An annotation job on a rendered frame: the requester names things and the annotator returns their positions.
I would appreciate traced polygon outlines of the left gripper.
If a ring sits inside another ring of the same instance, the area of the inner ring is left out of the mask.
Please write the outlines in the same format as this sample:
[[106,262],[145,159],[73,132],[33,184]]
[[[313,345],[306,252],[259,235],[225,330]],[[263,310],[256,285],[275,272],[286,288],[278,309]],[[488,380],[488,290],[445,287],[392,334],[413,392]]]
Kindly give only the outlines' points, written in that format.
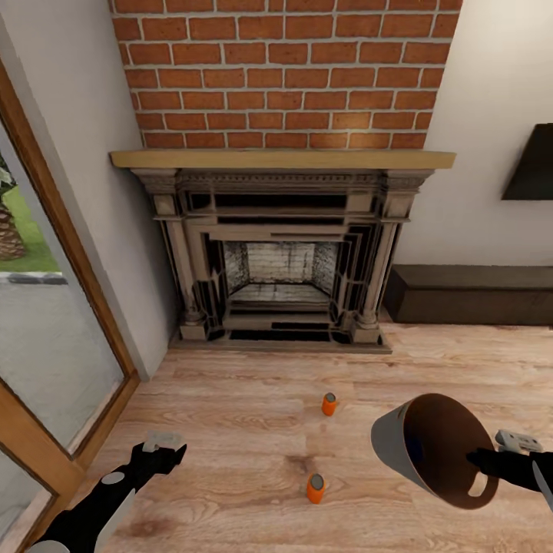
[[142,462],[147,467],[147,480],[154,474],[169,474],[175,465],[179,465],[187,451],[187,445],[182,446],[177,452],[171,448],[159,448],[154,452],[143,452],[143,444],[133,448],[132,462]]

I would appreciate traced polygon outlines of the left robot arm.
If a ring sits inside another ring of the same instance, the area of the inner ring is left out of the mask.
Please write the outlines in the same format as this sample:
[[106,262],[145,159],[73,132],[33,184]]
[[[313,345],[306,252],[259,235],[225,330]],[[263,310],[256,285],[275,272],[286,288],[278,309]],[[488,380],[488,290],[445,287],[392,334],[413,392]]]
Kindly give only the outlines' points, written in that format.
[[177,452],[159,443],[180,445],[180,433],[150,430],[133,448],[131,463],[103,476],[97,488],[71,511],[62,511],[47,531],[24,553],[98,553],[131,510],[136,492],[154,474],[169,474],[187,445]]

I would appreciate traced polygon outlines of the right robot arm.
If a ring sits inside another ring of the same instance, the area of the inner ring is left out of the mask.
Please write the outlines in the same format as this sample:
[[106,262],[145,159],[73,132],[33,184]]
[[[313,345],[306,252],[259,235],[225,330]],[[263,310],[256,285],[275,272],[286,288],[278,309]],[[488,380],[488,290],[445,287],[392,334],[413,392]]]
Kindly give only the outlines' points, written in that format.
[[[534,436],[499,430],[498,452],[478,448],[465,457],[480,466],[480,472],[502,478],[514,485],[542,492],[553,512],[553,452],[544,452]],[[531,455],[521,455],[529,451]]]

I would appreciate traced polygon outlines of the can of soda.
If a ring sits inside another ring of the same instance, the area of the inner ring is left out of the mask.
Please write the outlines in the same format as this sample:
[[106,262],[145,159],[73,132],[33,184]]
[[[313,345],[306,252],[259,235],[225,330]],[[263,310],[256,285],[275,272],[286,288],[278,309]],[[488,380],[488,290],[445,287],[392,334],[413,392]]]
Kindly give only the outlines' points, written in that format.
[[404,435],[404,441],[406,444],[406,451],[411,461],[413,463],[422,462],[425,456],[422,443],[416,437],[412,437],[409,434]]
[[332,416],[334,414],[334,410],[336,409],[337,404],[337,398],[336,396],[328,392],[325,397],[323,398],[323,405],[322,405],[322,411],[327,416]]
[[306,493],[311,503],[317,504],[322,501],[325,491],[325,480],[320,474],[311,474],[308,480]]

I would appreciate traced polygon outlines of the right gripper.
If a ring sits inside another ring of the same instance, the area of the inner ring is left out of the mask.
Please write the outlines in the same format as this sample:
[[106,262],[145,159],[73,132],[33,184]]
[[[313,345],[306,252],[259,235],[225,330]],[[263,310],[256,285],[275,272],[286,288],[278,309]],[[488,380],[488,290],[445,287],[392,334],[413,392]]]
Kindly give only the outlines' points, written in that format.
[[480,466],[481,473],[502,478],[514,485],[529,489],[515,470],[515,462],[519,456],[520,454],[514,452],[496,452],[484,448],[478,448],[476,453],[465,455],[470,462]]

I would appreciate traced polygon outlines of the trash can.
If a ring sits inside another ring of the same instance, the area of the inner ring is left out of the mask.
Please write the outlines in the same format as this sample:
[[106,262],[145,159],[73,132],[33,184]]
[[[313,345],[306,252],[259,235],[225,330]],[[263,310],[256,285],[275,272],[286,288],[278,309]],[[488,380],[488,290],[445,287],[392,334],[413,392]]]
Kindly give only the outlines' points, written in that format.
[[[422,443],[422,462],[409,458],[405,434]],[[500,479],[489,475],[485,490],[478,497],[469,495],[480,466],[465,455],[495,447],[475,414],[451,396],[427,392],[409,400],[376,420],[371,441],[385,465],[454,508],[481,509],[497,494]]]

